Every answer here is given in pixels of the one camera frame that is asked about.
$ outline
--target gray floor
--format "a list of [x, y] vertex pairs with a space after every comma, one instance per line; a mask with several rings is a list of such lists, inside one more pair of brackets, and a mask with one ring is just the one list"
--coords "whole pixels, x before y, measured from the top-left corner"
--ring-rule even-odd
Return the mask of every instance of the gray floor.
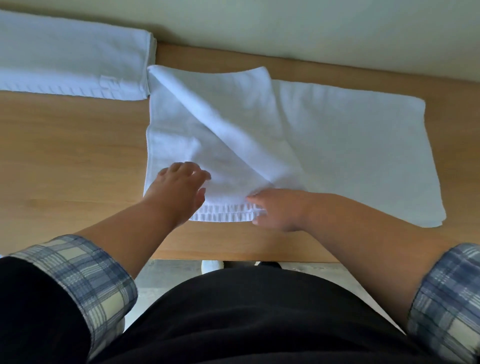
[[[253, 262], [230, 263], [233, 265], [249, 265]], [[360, 297], [375, 311], [386, 317], [384, 310], [363, 289], [345, 267], [338, 263], [280, 263], [283, 269], [313, 274], [332, 281]], [[199, 260], [150, 260], [135, 280], [138, 287], [138, 301], [125, 317], [125, 328], [130, 326], [153, 302], [176, 285], [198, 276], [201, 261]]]

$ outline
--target white towel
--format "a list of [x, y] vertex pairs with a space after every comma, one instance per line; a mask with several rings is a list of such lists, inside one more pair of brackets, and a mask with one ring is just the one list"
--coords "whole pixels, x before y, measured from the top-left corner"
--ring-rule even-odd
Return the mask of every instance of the white towel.
[[266, 68], [206, 74], [149, 67], [145, 191], [191, 160], [212, 174], [199, 221], [248, 221], [266, 187], [340, 194], [423, 227], [445, 210], [423, 100], [272, 80]]
[[152, 34], [0, 10], [0, 90], [141, 100]]

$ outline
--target wall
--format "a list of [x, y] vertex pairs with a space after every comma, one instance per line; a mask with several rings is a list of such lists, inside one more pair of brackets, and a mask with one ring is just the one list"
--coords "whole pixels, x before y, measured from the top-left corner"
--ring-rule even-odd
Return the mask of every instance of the wall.
[[480, 81], [479, 0], [0, 0], [0, 8], [137, 26], [193, 46]]

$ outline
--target plaid shirt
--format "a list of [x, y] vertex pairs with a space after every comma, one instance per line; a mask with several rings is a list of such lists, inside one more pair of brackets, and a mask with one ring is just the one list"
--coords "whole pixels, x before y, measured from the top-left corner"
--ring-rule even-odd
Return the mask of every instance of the plaid shirt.
[[[72, 297], [90, 330], [90, 357], [123, 332], [123, 317], [137, 299], [135, 283], [92, 242], [64, 235], [12, 256], [34, 264]], [[408, 333], [444, 359], [475, 362], [480, 347], [480, 245], [450, 249], [424, 277], [410, 309]]]

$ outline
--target white shoe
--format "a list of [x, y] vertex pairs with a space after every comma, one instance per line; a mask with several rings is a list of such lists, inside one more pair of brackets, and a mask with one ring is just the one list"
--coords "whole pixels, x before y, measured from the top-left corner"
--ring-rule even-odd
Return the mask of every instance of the white shoe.
[[202, 260], [202, 274], [223, 269], [223, 260]]

